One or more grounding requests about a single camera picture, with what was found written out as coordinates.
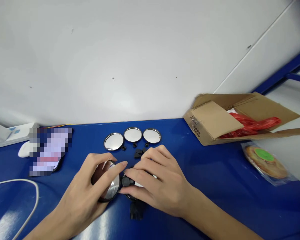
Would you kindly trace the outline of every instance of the packaged food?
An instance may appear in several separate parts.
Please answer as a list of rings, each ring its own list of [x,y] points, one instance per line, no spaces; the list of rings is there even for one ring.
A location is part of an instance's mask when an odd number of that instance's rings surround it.
[[[241,146],[247,160],[272,185],[279,186],[298,180],[274,155],[254,142],[241,143]]]

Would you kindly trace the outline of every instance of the green label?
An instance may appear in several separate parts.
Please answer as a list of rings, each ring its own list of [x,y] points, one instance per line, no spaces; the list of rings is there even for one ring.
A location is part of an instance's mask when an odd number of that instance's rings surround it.
[[[261,148],[256,148],[254,150],[254,152],[256,153],[256,155],[259,158],[262,158],[263,160],[266,160],[266,161],[269,161],[269,162],[274,161],[274,157],[270,153],[268,153],[267,151],[265,151]]]

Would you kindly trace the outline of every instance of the red plastic bag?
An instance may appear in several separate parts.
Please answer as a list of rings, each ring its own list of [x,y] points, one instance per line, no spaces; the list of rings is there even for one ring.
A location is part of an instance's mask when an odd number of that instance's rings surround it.
[[[240,123],[242,123],[244,127],[235,130],[233,132],[224,134],[220,138],[233,138],[233,137],[255,135],[258,134],[257,130],[271,128],[281,123],[280,118],[277,117],[271,117],[257,122],[245,115],[241,115],[238,113],[230,113],[230,114],[235,119],[237,119]]]

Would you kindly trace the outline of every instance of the colored wire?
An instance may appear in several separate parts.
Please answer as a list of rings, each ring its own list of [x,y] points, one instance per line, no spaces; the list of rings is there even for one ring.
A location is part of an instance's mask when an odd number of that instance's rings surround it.
[[[22,179],[22,178],[19,178],[19,179],[12,179],[12,180],[7,180],[7,181],[3,181],[3,182],[0,182],[0,184],[2,183],[7,183],[7,182],[15,182],[15,181],[25,181],[25,182],[29,182],[29,183],[32,183],[35,187],[36,187],[36,203],[34,204],[34,207],[30,213],[30,215],[28,216],[28,218],[26,219],[26,221],[23,223],[23,225],[21,226],[21,228],[19,229],[19,231],[16,233],[16,235],[13,237],[12,240],[16,240],[17,237],[20,235],[20,233],[22,232],[22,230],[24,229],[24,227],[27,225],[27,223],[29,222],[30,218],[32,217],[34,211],[36,210],[37,208],[37,205],[38,205],[38,201],[39,201],[39,187],[38,185],[34,182],[34,181],[31,181],[31,180],[28,180],[28,179]]]
[[[67,126],[67,125],[73,125],[73,124],[63,124],[63,125],[59,125],[59,126],[52,126],[52,127],[45,127],[45,128],[63,127],[63,126]]]

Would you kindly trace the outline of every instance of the forearm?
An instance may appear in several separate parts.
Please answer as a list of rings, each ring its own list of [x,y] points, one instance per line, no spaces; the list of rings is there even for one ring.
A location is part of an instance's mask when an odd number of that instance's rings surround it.
[[[224,212],[198,189],[193,187],[193,193],[183,218],[211,239],[262,239]]]
[[[68,240],[72,237],[66,221],[52,211],[23,240]]]

